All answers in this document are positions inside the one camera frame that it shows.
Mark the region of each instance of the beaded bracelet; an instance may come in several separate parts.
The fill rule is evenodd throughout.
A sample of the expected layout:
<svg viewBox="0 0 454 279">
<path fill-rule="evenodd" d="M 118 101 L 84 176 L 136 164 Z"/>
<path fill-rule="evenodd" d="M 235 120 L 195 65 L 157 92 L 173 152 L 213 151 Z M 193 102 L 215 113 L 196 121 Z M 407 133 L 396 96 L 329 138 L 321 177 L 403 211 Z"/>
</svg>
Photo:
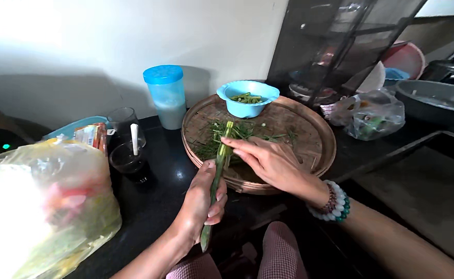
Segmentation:
<svg viewBox="0 0 454 279">
<path fill-rule="evenodd" d="M 350 212 L 350 200 L 346 192 L 334 181 L 325 180 L 325 184 L 329 187 L 330 198 L 325 206 L 319 209 L 310 207 L 310 213 L 320 220 L 342 222 Z"/>
</svg>

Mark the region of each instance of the pink checkered pants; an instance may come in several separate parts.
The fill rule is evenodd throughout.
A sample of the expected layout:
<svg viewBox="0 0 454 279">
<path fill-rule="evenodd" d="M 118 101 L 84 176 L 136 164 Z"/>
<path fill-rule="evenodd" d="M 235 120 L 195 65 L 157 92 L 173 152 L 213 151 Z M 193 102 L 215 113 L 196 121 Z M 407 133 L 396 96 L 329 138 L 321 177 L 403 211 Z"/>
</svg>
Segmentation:
<svg viewBox="0 0 454 279">
<path fill-rule="evenodd" d="M 167 279 L 221 279 L 215 262 L 206 254 L 192 262 L 176 265 Z M 303 261 L 292 231 L 282 222 L 268 225 L 263 237 L 263 257 L 258 279 L 305 279 Z"/>
</svg>

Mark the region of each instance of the metal rack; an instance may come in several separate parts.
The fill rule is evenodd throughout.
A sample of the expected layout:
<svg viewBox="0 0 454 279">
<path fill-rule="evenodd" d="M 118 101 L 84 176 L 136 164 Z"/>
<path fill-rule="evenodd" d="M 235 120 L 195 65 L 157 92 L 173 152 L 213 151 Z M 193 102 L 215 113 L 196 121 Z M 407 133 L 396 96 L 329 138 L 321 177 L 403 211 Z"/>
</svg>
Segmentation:
<svg viewBox="0 0 454 279">
<path fill-rule="evenodd" d="M 309 106 L 325 88 L 354 94 L 359 83 L 341 85 L 372 71 L 426 1 L 289 0 L 267 83 L 283 95 L 289 84 L 308 89 Z"/>
</svg>

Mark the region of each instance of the snack package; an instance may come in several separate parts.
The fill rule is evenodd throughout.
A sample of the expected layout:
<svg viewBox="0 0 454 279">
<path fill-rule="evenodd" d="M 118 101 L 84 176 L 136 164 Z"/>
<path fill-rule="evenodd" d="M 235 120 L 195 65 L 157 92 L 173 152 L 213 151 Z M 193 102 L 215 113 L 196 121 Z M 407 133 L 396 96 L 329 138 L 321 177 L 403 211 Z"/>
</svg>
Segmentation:
<svg viewBox="0 0 454 279">
<path fill-rule="evenodd" d="M 104 123 L 95 123 L 84 127 L 75 128 L 74 140 L 86 143 L 96 149 L 106 153 L 106 125 Z"/>
</svg>

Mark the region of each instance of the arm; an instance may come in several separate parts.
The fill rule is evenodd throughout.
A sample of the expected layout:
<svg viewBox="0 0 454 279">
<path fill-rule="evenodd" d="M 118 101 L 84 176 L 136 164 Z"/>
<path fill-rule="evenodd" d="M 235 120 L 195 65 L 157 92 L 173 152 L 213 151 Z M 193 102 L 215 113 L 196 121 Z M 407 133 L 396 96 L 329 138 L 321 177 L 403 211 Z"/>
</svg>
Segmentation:
<svg viewBox="0 0 454 279">
<path fill-rule="evenodd" d="M 329 200 L 329 189 L 300 170 L 287 145 L 257 137 L 249 141 L 222 138 L 255 173 L 274 187 L 292 193 L 315 208 Z M 350 199 L 351 213 L 341 226 L 398 278 L 454 278 L 454 261 L 415 233 L 377 211 Z"/>
<path fill-rule="evenodd" d="M 379 212 L 350 199 L 341 226 L 398 278 L 454 278 L 454 261 Z"/>
<path fill-rule="evenodd" d="M 199 243 L 203 225 L 214 225 L 224 215 L 227 186 L 220 180 L 217 202 L 210 206 L 210 185 L 215 177 L 215 161 L 203 163 L 187 190 L 184 203 L 172 225 L 151 246 L 112 279 L 163 278 Z"/>
</svg>

